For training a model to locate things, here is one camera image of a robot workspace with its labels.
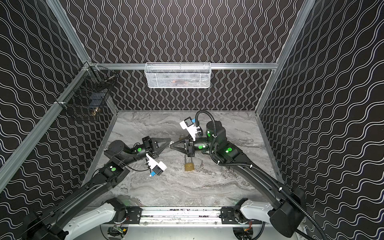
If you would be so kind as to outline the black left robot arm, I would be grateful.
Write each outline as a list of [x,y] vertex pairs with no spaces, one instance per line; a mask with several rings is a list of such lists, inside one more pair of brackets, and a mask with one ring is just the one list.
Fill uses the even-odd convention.
[[143,160],[156,159],[171,143],[170,138],[144,137],[142,144],[128,147],[123,141],[110,143],[104,151],[109,161],[80,189],[41,213],[30,213],[23,221],[22,240],[63,240],[69,236],[65,226],[91,202],[116,187],[131,171],[129,165]]

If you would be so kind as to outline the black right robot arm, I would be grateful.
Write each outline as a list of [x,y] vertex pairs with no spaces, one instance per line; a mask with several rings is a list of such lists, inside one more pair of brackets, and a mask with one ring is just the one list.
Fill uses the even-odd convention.
[[226,129],[220,121],[208,122],[205,131],[196,119],[187,118],[180,122],[180,126],[189,134],[170,144],[171,149],[189,157],[194,157],[197,151],[201,151],[216,165],[234,170],[268,200],[263,206],[243,198],[233,207],[232,213],[222,214],[224,222],[233,220],[238,224],[250,225],[253,221],[259,221],[262,225],[271,224],[287,238],[294,234],[310,238],[299,230],[299,225],[307,214],[302,190],[290,190],[252,162],[243,150],[227,139]]

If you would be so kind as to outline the long shackle brass padlock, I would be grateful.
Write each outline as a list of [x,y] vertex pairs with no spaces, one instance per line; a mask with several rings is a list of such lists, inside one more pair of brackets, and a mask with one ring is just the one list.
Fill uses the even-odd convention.
[[186,172],[191,172],[195,170],[195,165],[193,162],[193,157],[185,156],[184,168]]

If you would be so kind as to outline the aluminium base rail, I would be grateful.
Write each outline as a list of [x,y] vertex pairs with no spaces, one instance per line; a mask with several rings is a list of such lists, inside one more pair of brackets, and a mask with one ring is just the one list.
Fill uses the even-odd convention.
[[[141,220],[138,224],[117,224],[117,213],[114,207],[105,204],[89,211],[81,211],[66,225],[67,229],[77,230],[80,227],[92,229],[99,225],[119,227],[246,227],[247,225],[223,225],[219,218],[222,207],[140,207]],[[255,219],[271,224],[268,212],[273,207],[266,203],[247,201],[240,212],[249,220]]]

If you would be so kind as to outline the white mesh wall basket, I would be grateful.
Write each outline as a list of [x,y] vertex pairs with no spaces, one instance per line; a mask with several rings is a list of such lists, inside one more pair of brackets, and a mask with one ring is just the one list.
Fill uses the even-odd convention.
[[206,89],[212,66],[210,62],[147,62],[144,73],[149,88]]

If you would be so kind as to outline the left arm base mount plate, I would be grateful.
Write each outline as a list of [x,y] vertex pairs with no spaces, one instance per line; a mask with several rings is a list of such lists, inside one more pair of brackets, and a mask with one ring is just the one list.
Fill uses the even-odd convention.
[[116,223],[123,224],[138,224],[141,220],[142,208],[140,207],[127,207],[117,212]]

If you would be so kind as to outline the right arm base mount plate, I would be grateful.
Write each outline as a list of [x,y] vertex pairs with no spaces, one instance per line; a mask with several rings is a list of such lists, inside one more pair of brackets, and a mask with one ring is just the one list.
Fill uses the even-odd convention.
[[220,209],[219,218],[222,221],[223,225],[229,224],[238,224],[238,225],[247,225],[249,223],[252,224],[261,224],[262,221],[255,219],[247,219],[240,210],[237,210],[233,207],[222,207]]

